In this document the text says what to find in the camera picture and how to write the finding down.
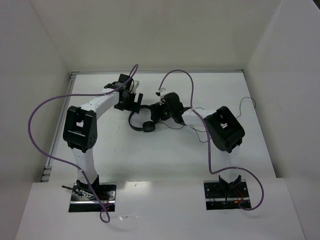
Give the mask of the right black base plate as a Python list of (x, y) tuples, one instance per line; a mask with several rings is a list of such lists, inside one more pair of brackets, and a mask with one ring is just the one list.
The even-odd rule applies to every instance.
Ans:
[(247, 183), (242, 180), (240, 185), (225, 196), (218, 181), (205, 181), (203, 183), (205, 205), (207, 211), (250, 209), (251, 202)]

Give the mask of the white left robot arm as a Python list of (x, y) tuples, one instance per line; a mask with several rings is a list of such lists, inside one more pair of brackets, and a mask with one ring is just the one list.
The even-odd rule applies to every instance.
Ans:
[(80, 167), (74, 190), (89, 199), (96, 199), (101, 193), (93, 158), (93, 147), (98, 139), (98, 119), (110, 108), (136, 112), (141, 105), (143, 94), (140, 93), (135, 102), (139, 81), (132, 80), (119, 91), (111, 92), (120, 85), (120, 82), (109, 83), (104, 87), (102, 96), (81, 106), (70, 106), (67, 110), (62, 136), (71, 148), (75, 164)]

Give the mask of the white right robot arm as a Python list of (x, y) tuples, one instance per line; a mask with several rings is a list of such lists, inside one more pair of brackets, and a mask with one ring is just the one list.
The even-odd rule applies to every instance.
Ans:
[[(180, 101), (155, 103), (150, 106), (151, 120), (159, 122), (173, 119), (182, 126), (203, 126), (207, 136), (208, 170), (210, 174), (219, 174), (219, 191), (224, 197), (231, 197), (240, 185), (241, 175), (236, 174), (237, 154), (245, 136), (245, 130), (228, 107), (217, 110), (196, 110), (184, 107)], [(220, 151), (225, 167), (212, 169), (211, 144)]]

